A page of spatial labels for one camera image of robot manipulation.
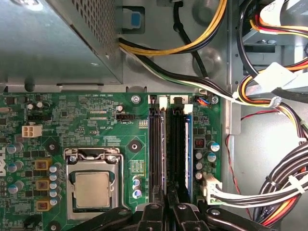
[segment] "white cable tie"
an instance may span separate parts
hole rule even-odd
[[[280,105],[281,101],[282,101],[281,97],[275,96],[271,99],[271,101],[269,103],[269,107],[276,108]]]
[[[299,180],[294,177],[294,176],[289,176],[289,182],[291,183],[292,186],[294,186],[295,188],[298,189],[298,191],[301,193],[301,194],[304,194],[305,193],[305,190],[303,189],[301,183],[299,182]]]
[[[306,142],[307,139],[305,137],[298,137],[298,142]]]

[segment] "white power connector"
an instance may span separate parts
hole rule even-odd
[[[224,202],[212,197],[214,189],[216,187],[222,189],[222,183],[219,180],[217,180],[213,175],[203,173],[203,184],[200,186],[200,189],[208,205],[225,204]]]

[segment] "green circuit board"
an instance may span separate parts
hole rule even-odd
[[[127,205],[134,210],[137,205],[149,202],[148,94],[138,93],[141,99],[139,103],[132,102],[134,95],[80,92],[0,95],[1,231],[21,229],[30,215],[41,217],[37,231],[50,231],[51,224],[66,231],[82,222],[67,218],[65,173],[69,160],[64,157],[66,148],[118,148],[124,157],[124,170],[118,172],[119,179],[123,177],[124,185],[123,188],[120,185],[123,202],[119,205]],[[204,137],[206,144],[210,141],[209,137],[220,143],[219,104],[204,107],[194,101],[194,94],[186,95],[187,103],[194,104],[193,130],[197,133],[193,135]],[[37,125],[42,125],[41,135],[34,138],[23,137],[24,131],[28,136],[34,135]],[[33,133],[29,127],[24,130],[23,126],[34,127]],[[132,142],[137,151],[131,148]],[[204,150],[201,150],[204,155],[208,151],[206,144]],[[206,157],[203,158],[203,170],[220,179],[220,152],[216,156],[215,165],[208,162]],[[51,198],[50,188],[39,190],[38,182],[42,180],[44,183],[45,180],[52,183],[50,176],[53,174],[48,167],[54,165],[57,165],[58,174],[58,203],[43,208],[46,211],[38,211],[37,201],[48,202]],[[133,196],[133,177],[141,182],[139,189],[142,194],[138,198]]]

